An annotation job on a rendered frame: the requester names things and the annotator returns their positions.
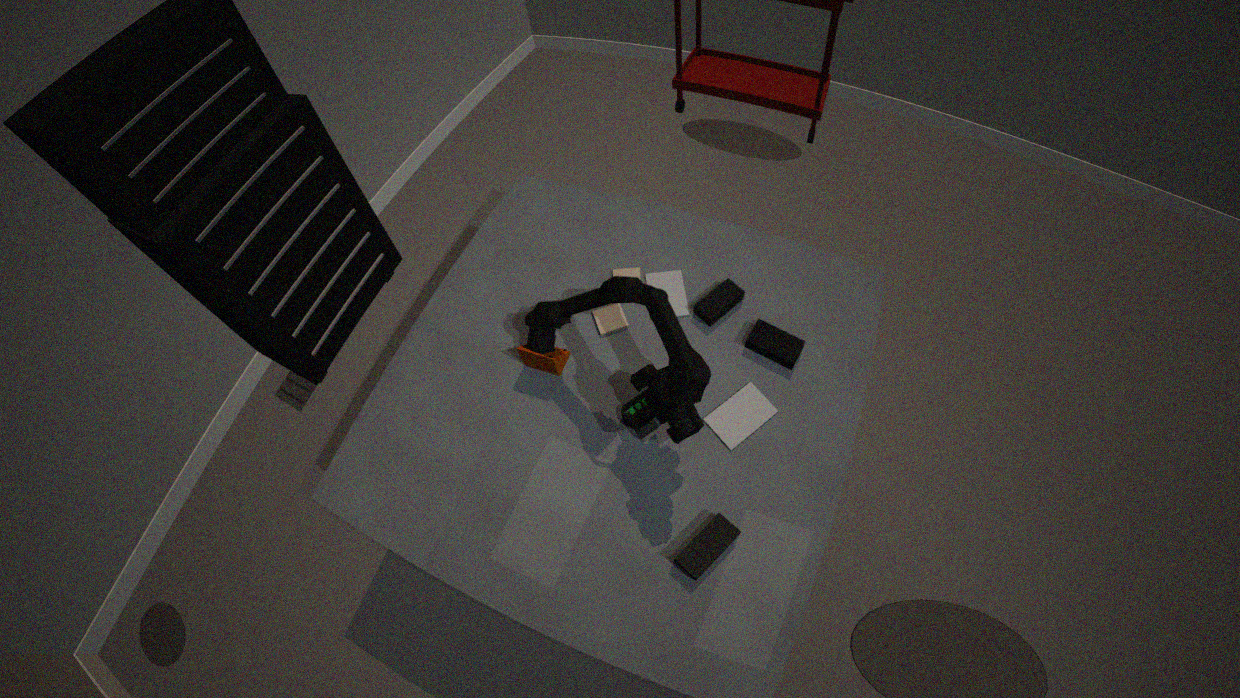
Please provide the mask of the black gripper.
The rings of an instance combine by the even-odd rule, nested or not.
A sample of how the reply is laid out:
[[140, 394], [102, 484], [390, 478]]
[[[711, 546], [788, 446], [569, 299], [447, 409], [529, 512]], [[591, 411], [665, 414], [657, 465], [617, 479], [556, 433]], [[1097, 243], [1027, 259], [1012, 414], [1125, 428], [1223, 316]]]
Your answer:
[[[655, 414], [655, 417], [657, 417], [658, 422], [661, 424], [663, 424], [665, 422], [667, 422], [666, 420], [666, 418], [667, 418], [666, 413], [670, 412], [671, 407], [663, 408], [663, 407], [658, 405], [658, 403], [655, 400], [653, 393], [655, 393], [655, 389], [656, 389], [656, 386], [657, 386], [658, 382], [657, 382], [657, 379], [656, 379], [656, 377], [653, 374], [653, 371], [657, 371], [653, 367], [653, 364], [647, 364], [642, 369], [639, 369], [636, 373], [634, 373], [631, 376], [631, 381], [630, 382], [632, 383], [632, 386], [635, 387], [635, 389], [639, 391], [639, 392], [641, 389], [644, 389], [644, 387], [649, 386], [649, 388], [652, 391], [652, 393], [649, 394], [647, 398], [645, 398], [645, 403], [649, 405], [649, 409], [651, 412], [657, 412]], [[670, 438], [675, 443], [681, 443], [682, 440], [684, 440], [684, 439], [682, 439], [682, 440], [677, 441], [676, 438], [675, 438], [675, 435], [673, 435], [673, 431], [671, 430], [671, 428], [668, 428], [666, 431], [667, 431], [667, 434], [670, 435]]]

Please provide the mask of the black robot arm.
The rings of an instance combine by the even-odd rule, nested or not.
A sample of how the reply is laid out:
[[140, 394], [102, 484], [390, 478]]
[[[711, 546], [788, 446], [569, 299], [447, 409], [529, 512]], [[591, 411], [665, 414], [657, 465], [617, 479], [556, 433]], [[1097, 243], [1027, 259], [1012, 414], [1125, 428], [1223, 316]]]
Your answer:
[[680, 441], [704, 426], [694, 403], [701, 402], [711, 382], [711, 369], [689, 346], [668, 298], [663, 289], [645, 284], [639, 278], [613, 276], [590, 291], [553, 303], [537, 303], [525, 317], [529, 334], [523, 348], [539, 355], [556, 351], [556, 329], [570, 324], [573, 314], [610, 303], [645, 305], [670, 356], [670, 366], [653, 371], [658, 382], [653, 397], [658, 405], [671, 407], [666, 420]]

